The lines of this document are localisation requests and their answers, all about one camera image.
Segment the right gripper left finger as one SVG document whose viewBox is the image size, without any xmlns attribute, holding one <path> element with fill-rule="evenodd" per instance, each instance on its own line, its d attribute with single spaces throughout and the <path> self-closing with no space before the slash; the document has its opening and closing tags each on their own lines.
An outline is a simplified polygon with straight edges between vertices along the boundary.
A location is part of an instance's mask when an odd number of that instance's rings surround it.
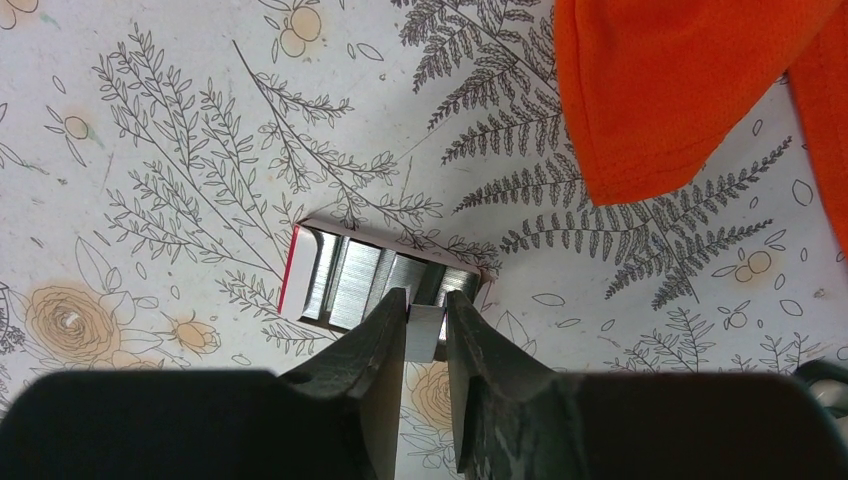
<svg viewBox="0 0 848 480">
<path fill-rule="evenodd" d="M 391 479 L 407 294 L 297 367 L 44 376 L 1 424 L 5 479 Z"/>
</svg>

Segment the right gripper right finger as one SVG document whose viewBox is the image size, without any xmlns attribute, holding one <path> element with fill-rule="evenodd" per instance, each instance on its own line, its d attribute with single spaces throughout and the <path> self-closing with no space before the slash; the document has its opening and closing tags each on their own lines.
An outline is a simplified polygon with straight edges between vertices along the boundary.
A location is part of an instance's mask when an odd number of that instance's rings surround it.
<svg viewBox="0 0 848 480">
<path fill-rule="evenodd" d="M 561 373 L 446 298 L 456 467 L 468 479 L 843 479 L 847 448 L 797 380 Z"/>
</svg>

